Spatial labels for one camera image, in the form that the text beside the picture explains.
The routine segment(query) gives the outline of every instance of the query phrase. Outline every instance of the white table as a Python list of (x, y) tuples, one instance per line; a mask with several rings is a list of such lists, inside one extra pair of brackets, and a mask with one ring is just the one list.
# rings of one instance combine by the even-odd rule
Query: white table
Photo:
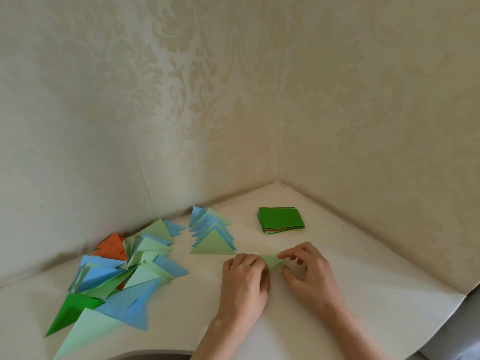
[[(306, 228), (264, 235), (260, 206), (296, 206)], [(228, 226), (238, 253), (276, 254), (312, 242), (330, 261), (351, 310), (393, 360), (419, 349), (464, 296), (423, 272), (322, 206), (275, 182), (213, 208)], [(188, 226), (189, 216), (175, 220)], [(106, 360), (136, 350), (193, 351), (216, 313), (223, 255), (190, 255), (188, 230), (175, 237), (170, 258), (190, 271), (149, 300), (149, 329), (127, 325), (72, 353), (70, 360)], [(72, 260), (0, 289), (0, 352), (6, 360), (51, 360), (70, 327), (44, 338), (75, 276)], [(272, 272), (269, 302), (240, 349), (238, 359), (342, 359), (337, 346), (288, 291), (279, 268)]]

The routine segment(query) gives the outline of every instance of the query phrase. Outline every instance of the wallpaper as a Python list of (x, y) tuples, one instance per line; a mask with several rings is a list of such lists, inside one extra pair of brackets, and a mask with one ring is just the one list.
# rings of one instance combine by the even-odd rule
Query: wallpaper
[(0, 285), (276, 180), (289, 18), (291, 0), (0, 0)]
[(480, 0), (296, 0), (280, 179), (480, 280)]

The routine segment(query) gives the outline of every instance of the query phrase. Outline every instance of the wall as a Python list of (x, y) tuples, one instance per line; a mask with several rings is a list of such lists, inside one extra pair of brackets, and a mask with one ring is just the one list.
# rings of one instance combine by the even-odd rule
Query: wall
[(0, 0), (0, 285), (276, 180), (289, 3)]
[(480, 280), (480, 1), (296, 0), (280, 179), (462, 293)]

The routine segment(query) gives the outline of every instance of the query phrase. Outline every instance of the stack of paper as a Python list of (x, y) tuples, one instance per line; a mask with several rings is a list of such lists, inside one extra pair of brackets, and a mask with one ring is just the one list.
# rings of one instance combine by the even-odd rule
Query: stack of paper
[(260, 207), (257, 216), (264, 234), (305, 228), (295, 207)]
[(45, 336), (73, 323), (55, 356), (58, 360), (122, 323), (147, 330), (147, 300), (153, 291), (188, 271), (167, 255), (172, 235), (185, 229), (158, 220), (123, 239), (114, 233), (84, 255), (57, 316)]
[(193, 237), (196, 242), (190, 254), (235, 255), (237, 248), (226, 225), (231, 225), (231, 222), (213, 209), (194, 207), (189, 228), (195, 231)]

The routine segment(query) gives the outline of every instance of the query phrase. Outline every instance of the person's right hand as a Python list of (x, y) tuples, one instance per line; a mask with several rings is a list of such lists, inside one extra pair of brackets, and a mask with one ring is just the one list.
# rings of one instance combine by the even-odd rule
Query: person's right hand
[(304, 280), (294, 276), (286, 265), (282, 275), (293, 294), (315, 315), (325, 320), (332, 310), (346, 308), (328, 260), (310, 242), (284, 250), (277, 258), (297, 260), (298, 265), (305, 263)]

